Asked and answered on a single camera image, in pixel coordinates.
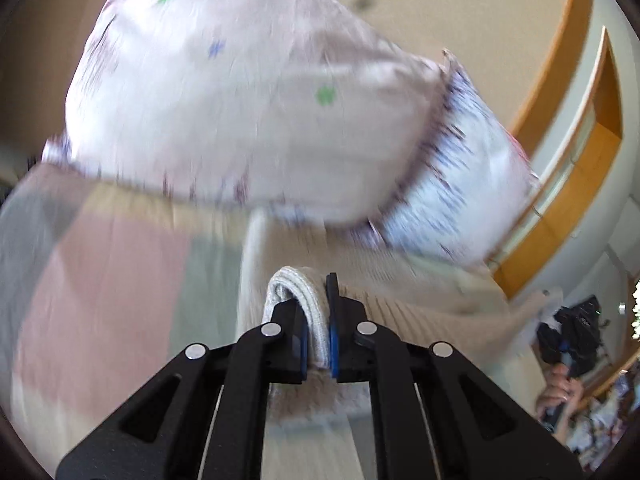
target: triangular cutout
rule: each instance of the triangular cutout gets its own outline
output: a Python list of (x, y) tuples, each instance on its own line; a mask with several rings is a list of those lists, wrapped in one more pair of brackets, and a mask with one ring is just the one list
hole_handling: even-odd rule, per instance
[(468, 375), (460, 376), (460, 387), (474, 414), (483, 439), (491, 441), (516, 428), (516, 422)]
[(180, 377), (169, 377), (124, 420), (120, 429), (143, 442), (153, 442), (179, 384)]

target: pillowcase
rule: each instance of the pillowcase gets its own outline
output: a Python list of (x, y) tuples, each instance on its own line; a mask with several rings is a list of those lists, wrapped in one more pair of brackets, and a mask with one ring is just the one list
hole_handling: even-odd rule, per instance
[(335, 0), (109, 0), (66, 98), (68, 161), (353, 224), (405, 175), (442, 75)]
[(481, 263), (508, 234), (537, 178), (519, 143), (500, 125), (449, 52), (440, 116), (391, 206), (354, 230), (370, 246)]

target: metal rivet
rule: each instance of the metal rivet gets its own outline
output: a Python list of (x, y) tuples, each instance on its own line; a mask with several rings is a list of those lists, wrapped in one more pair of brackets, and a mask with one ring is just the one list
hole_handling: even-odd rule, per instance
[(377, 329), (378, 327), (376, 326), (376, 324), (370, 321), (360, 322), (356, 327), (356, 330), (358, 330), (358, 332), (360, 332), (362, 335), (375, 334)]
[(200, 359), (206, 353), (207, 349), (199, 343), (187, 346), (187, 349), (184, 351), (184, 354), (189, 359)]
[(282, 332), (282, 327), (277, 323), (267, 323), (262, 326), (260, 332), (267, 337), (273, 337)]
[(433, 345), (433, 353), (438, 357), (449, 357), (453, 354), (453, 346), (443, 341)]

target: pink fabric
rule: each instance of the pink fabric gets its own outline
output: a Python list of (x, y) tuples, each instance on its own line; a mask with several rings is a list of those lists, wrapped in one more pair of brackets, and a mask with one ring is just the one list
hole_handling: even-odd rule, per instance
[(107, 416), (166, 363), (189, 248), (148, 223), (79, 216), (34, 293), (14, 373), (47, 399)]

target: human hand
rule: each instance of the human hand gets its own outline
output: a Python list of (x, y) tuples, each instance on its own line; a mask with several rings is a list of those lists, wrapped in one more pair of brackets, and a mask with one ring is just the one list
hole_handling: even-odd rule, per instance
[(564, 403), (564, 410), (556, 424), (555, 436), (561, 442), (566, 439), (569, 418), (575, 413), (582, 399), (584, 391), (582, 383), (578, 379), (569, 379), (569, 368), (563, 364), (557, 364), (546, 375), (546, 388), (536, 401), (536, 415), (542, 421), (546, 410)]

